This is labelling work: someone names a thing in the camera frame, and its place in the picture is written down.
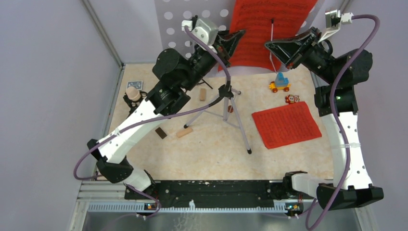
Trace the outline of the red sheet music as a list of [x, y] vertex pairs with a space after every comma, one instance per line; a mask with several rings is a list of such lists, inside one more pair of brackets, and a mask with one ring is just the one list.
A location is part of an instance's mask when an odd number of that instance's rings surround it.
[[254, 112], [252, 118], [267, 149], [322, 136], [305, 102]]
[[276, 57], [270, 58], [271, 53], [264, 44], [295, 36], [316, 3], [315, 0], [236, 1], [229, 30], [244, 30], [245, 34], [229, 60], [230, 65], [277, 71], [281, 63]]

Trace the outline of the silver music stand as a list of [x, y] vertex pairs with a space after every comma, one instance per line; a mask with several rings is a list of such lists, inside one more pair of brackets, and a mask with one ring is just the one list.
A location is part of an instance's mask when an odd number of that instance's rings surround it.
[[231, 86], [229, 65], [223, 64], [215, 48], [210, 49], [193, 36], [187, 27], [185, 29], [187, 35], [196, 43], [191, 57], [186, 59], [175, 49], [168, 48], [159, 54], [153, 67], [153, 73], [159, 81], [148, 93], [146, 100], [154, 105], [154, 113], [162, 115], [162, 119], [181, 116], [180, 109], [190, 100], [186, 92], [192, 90], [216, 64], [224, 70], [226, 83], [219, 88], [218, 95], [209, 105], [188, 111], [187, 114], [197, 113], [200, 116], [221, 100], [225, 101], [225, 112], [229, 105], [236, 111], [234, 97], [241, 92]]

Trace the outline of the toy microphone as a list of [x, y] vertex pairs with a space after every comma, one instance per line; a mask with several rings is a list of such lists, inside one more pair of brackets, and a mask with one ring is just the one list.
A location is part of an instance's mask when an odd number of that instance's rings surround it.
[[136, 89], [130, 86], [126, 89], [123, 99], [130, 108], [128, 117], [136, 111], [143, 99], [147, 96], [147, 92]]

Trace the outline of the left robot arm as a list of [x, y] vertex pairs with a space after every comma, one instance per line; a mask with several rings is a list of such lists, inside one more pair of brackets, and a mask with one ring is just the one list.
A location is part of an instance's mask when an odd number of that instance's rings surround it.
[[194, 53], [186, 58], [173, 48], [163, 50], [152, 72], [156, 85], [115, 130], [100, 140], [89, 141], [89, 151], [97, 160], [101, 175], [111, 183], [123, 183], [136, 189], [143, 199], [152, 197], [154, 186], [145, 170], [127, 160], [127, 153], [151, 130], [173, 117], [182, 116], [182, 108], [190, 100], [192, 90], [215, 65], [227, 67], [229, 59], [245, 31], [218, 32], [211, 49], [192, 32]]

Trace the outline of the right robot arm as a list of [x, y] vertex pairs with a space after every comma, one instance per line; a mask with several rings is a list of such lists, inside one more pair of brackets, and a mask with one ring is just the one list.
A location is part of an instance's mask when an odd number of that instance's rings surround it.
[[282, 192], [288, 198], [307, 193], [329, 210], [363, 207], [384, 197], [383, 189], [373, 185], [367, 172], [357, 129], [354, 86], [368, 80], [372, 54], [358, 48], [333, 57], [332, 48], [325, 49], [321, 37], [322, 33], [312, 27], [298, 36], [264, 44], [288, 69], [303, 65], [325, 82], [315, 88], [314, 101], [330, 141], [333, 181], [290, 172]]

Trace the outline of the yellow toy car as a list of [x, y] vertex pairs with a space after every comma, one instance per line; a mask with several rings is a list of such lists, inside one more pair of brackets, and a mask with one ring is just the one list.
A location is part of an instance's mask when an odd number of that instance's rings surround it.
[[278, 72], [274, 81], [269, 84], [269, 89], [276, 93], [279, 90], [283, 90], [284, 92], [288, 92], [290, 90], [291, 84], [289, 83], [289, 79], [283, 75], [282, 72]]

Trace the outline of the small black tripod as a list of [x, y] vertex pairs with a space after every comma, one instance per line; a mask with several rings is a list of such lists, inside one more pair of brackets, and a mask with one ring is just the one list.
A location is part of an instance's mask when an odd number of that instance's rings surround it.
[[213, 89], [213, 87], [212, 87], [208, 82], [206, 82], [204, 79], [203, 79], [201, 82], [199, 82], [197, 85], [202, 85], [202, 84], [205, 84], [205, 85], [208, 86], [210, 89]]

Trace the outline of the red owl toy block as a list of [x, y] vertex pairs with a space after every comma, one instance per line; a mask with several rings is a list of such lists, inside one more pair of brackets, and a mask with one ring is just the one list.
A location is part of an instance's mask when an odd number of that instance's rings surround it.
[[289, 94], [285, 97], [285, 102], [287, 104], [294, 104], [300, 102], [300, 96], [299, 95], [292, 95]]

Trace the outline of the upright wooden block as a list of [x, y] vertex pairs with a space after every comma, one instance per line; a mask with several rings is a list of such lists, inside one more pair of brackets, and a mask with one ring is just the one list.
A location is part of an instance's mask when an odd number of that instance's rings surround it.
[[200, 89], [199, 92], [199, 100], [201, 102], [205, 102], [206, 101], [206, 89]]

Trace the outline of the blue playing card box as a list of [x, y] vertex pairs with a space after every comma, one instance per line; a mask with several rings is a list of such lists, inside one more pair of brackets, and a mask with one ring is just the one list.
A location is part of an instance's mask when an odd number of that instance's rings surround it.
[[127, 88], [134, 87], [138, 90], [143, 90], [143, 81], [129, 81], [127, 83]]

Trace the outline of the lying wooden block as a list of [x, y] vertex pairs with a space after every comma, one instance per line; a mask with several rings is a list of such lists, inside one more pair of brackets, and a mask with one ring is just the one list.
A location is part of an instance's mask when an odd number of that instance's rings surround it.
[[181, 138], [181, 137], [183, 137], [183, 136], [186, 136], [186, 135], [190, 134], [191, 132], [193, 132], [193, 129], [192, 129], [192, 128], [190, 128], [190, 127], [184, 128], [184, 129], [182, 129], [182, 130], [180, 130], [180, 131], [178, 131], [178, 132], [176, 133], [176, 137], [177, 137], [177, 138]]

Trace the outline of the dark brown block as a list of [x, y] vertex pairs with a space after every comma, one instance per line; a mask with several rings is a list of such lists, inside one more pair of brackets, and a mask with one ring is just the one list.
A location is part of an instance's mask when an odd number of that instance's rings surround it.
[[157, 134], [161, 139], [165, 139], [165, 138], [167, 137], [166, 132], [165, 132], [161, 127], [158, 127], [158, 128], [155, 130], [155, 132], [156, 132], [156, 134]]

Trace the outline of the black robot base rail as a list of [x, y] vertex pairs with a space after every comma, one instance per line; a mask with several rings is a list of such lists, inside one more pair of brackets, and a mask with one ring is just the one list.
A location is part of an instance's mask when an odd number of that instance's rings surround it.
[[191, 201], [197, 208], [269, 208], [275, 201], [296, 202], [311, 196], [285, 190], [280, 180], [162, 180], [156, 181], [141, 195], [126, 188], [126, 200], [151, 196], [163, 208], [187, 207]]

